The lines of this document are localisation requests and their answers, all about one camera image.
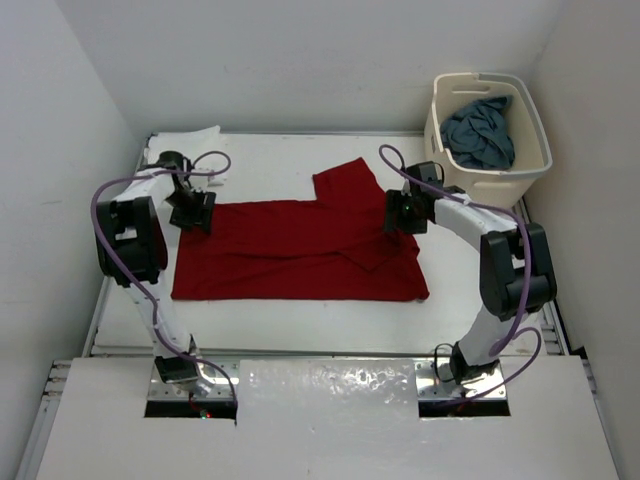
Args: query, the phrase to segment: folded red shirt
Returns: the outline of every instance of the folded red shirt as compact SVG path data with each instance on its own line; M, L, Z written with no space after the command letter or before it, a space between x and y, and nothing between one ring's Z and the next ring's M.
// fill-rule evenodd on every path
M317 200L218 204L211 235L182 232L173 298L426 299L420 249L382 231L385 194L364 160L313 183Z

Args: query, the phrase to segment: white panel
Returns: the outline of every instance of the white panel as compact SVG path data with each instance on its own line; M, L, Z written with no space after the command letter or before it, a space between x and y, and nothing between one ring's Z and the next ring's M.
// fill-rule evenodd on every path
M315 198L311 176L362 156L383 189L403 180L378 156L381 143L397 146L408 164L424 161L422 137L229 135L233 164L217 201ZM169 246L167 282L173 285L179 230L161 212ZM417 235L418 261L431 296L418 302L226 300L175 302L178 317L200 348L351 353L426 353L455 342L471 327L482 301L479 255L451 231L430 225ZM535 325L535 315L523 325ZM113 285L96 344L151 346L131 299ZM507 354L531 353L523 335Z
M91 194L139 146L53 0L2 2L0 45L0 479L12 479L51 362L80 352L98 293Z
M534 363L507 389L510 417L428 420L402 361L248 362L237 428L143 418L151 367L75 360L38 479L617 478L577 357Z
M527 79L564 0L57 0L137 134L421 130L436 75Z
M639 20L636 0L577 0L558 22L532 84L555 164L527 195L625 478L640 477Z

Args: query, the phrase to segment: metal mounting plate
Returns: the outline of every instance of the metal mounting plate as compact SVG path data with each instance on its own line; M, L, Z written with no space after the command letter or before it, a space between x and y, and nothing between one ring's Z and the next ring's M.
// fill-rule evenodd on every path
M237 390L241 390L239 386L239 367L240 361L244 359L265 359L265 360L290 360L294 357L207 357L207 360L222 368L233 382ZM328 362L334 360L371 360L371 357L295 357L296 359L315 360ZM411 358L415 365L416 371L416 394L418 402L442 402L444 400L452 400L462 396L472 396L489 390L503 382L502 369L498 365L492 373L483 374L477 378L463 382L462 385L456 385L455 382L442 382L434 372L434 357ZM440 378L446 380L450 378L449 357L438 355L438 373ZM229 402L231 398L231 390L227 380L220 374L214 377L215 387L207 395L208 402ZM162 383L158 371L153 368L147 401L149 402L186 402L189 398L188 392L180 390L172 385ZM497 388L488 395L477 399L478 402L506 401L506 387Z

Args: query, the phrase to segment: white wall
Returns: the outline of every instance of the white wall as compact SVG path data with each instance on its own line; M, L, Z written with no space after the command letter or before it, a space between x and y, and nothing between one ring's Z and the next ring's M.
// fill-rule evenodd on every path
M640 478L640 2L574 0L532 82L555 166L527 195L625 478Z
M564 0L57 0L138 135L419 130L436 75L527 78Z
M80 353L100 275L92 191L138 145L53 0L0 3L0 479L56 358Z

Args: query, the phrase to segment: basket handle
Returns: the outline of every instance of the basket handle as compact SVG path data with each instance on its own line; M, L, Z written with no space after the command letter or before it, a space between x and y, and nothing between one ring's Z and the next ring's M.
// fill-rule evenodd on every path
M488 85L455 85L451 88L451 93L462 94L484 94L486 95L491 91L491 87Z
M484 182L482 180L472 183L474 188L488 188L491 190L511 190L519 184L520 182Z

